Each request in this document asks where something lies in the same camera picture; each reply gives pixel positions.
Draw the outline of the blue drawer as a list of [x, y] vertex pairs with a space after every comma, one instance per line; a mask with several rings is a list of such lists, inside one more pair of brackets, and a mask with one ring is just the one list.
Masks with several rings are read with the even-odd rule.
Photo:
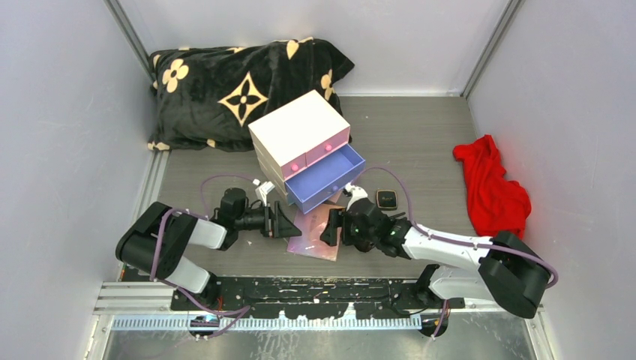
[[289, 204], [307, 214], [352, 182], [365, 163], [351, 145], [339, 148], [285, 181]]

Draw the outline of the white pink drawer organizer box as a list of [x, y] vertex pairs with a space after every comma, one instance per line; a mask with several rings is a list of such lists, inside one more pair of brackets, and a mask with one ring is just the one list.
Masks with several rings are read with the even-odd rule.
[[248, 126], [260, 169], [290, 205], [285, 181], [350, 145], [349, 122], [316, 90]]

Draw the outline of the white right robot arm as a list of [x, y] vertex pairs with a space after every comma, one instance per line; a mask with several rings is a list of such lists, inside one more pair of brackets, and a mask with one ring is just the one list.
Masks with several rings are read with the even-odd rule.
[[389, 257], [424, 260], [414, 296], [426, 308], [481, 299], [531, 319], [551, 279], [538, 255], [511, 232], [494, 237], [440, 232], [403, 213], [389, 216], [369, 199], [331, 210], [319, 238], [330, 246], [341, 242], [361, 252], [376, 248]]

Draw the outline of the black square compact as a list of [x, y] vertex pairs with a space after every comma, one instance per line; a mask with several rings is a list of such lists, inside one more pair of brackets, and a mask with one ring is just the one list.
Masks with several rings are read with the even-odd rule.
[[387, 211], [394, 211], [398, 209], [398, 195], [395, 190], [377, 190], [376, 191], [376, 205]]

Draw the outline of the holographic eyeshadow palette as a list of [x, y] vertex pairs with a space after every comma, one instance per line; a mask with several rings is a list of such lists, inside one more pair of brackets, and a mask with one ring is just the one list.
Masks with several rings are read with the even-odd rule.
[[342, 207], [321, 204], [307, 214], [298, 210], [293, 223], [301, 230], [301, 235], [289, 239], [286, 251], [303, 257], [335, 262], [338, 258], [340, 243], [331, 247], [320, 240], [320, 236], [326, 229], [329, 211], [332, 209], [340, 210]]

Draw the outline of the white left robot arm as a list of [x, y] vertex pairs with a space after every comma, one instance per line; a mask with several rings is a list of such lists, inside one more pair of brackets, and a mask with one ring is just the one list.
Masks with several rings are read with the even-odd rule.
[[216, 305], [218, 278], [185, 256], [188, 245], [225, 251], [241, 231], [258, 231], [266, 238], [290, 238], [302, 231], [284, 214], [280, 202], [268, 204], [268, 189], [257, 189], [250, 202], [245, 190], [225, 190], [213, 217], [152, 203], [121, 237], [115, 257], [128, 266], [165, 281], [189, 293], [189, 299], [202, 310]]

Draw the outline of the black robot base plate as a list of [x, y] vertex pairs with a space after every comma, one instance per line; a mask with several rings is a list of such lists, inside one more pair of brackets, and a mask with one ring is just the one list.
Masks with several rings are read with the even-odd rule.
[[348, 308], [358, 320], [399, 319], [417, 311], [442, 307], [418, 298], [416, 281], [403, 278], [220, 277], [213, 309], [235, 311], [245, 306], [249, 317], [296, 320], [338, 319]]

